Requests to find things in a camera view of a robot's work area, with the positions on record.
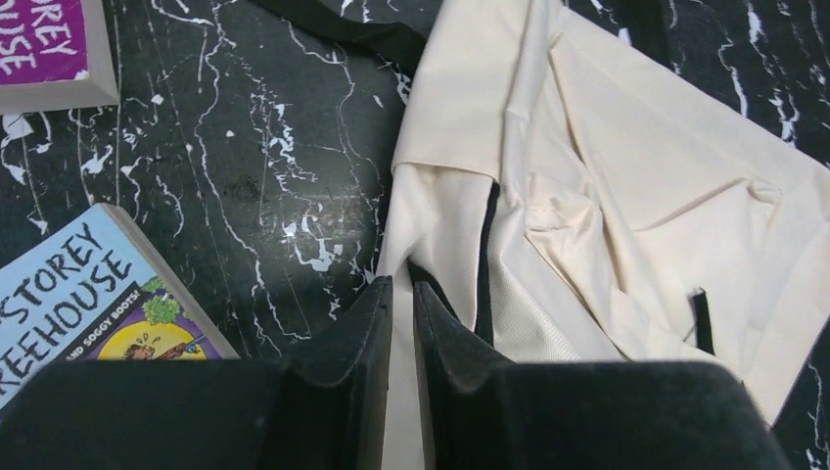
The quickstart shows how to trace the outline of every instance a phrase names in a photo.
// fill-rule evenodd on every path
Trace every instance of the cream tote bag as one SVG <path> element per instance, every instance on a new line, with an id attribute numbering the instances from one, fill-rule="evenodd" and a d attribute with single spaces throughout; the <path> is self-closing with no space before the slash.
<path id="1" fill-rule="evenodd" d="M 513 360 L 712 361 L 770 425 L 830 312 L 830 172 L 559 0 L 444 0 L 392 171 L 385 468 L 424 466 L 408 261 Z"/>

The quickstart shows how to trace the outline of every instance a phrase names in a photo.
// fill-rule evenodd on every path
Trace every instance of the black strap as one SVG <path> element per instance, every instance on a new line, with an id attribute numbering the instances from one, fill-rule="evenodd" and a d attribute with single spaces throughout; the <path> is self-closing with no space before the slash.
<path id="1" fill-rule="evenodd" d="M 712 320 L 709 318 L 709 302 L 706 300 L 706 292 L 701 291 L 692 298 L 692 306 L 695 310 L 695 321 L 697 323 L 698 349 L 715 355 L 715 345 L 712 340 Z"/>
<path id="2" fill-rule="evenodd" d="M 427 39 L 404 23 L 359 23 L 340 17 L 320 0 L 254 0 L 263 8 L 317 37 L 360 46 L 397 63 L 412 76 Z"/>
<path id="3" fill-rule="evenodd" d="M 487 211 L 484 213 L 484 224 L 482 225 L 482 238 L 479 244 L 479 277 L 476 287 L 476 334 L 493 346 L 492 329 L 492 306 L 490 303 L 490 270 L 487 262 L 487 245 L 490 240 L 490 229 L 495 218 L 496 203 L 500 188 L 498 183 L 493 182 L 490 187 L 490 195 L 487 198 Z"/>

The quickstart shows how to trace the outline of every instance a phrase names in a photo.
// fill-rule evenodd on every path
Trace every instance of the black marble surface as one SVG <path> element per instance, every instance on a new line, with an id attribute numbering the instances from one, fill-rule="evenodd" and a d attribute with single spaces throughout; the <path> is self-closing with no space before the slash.
<path id="1" fill-rule="evenodd" d="M 621 0 L 569 6 L 624 38 Z M 0 265 L 109 202 L 240 354 L 277 357 L 374 276 L 410 79 L 248 0 L 104 0 L 121 106 L 3 117 Z M 428 34 L 440 0 L 326 0 Z M 664 0 L 676 73 L 813 158 L 830 148 L 828 0 Z M 830 469 L 830 334 L 774 431 Z"/>

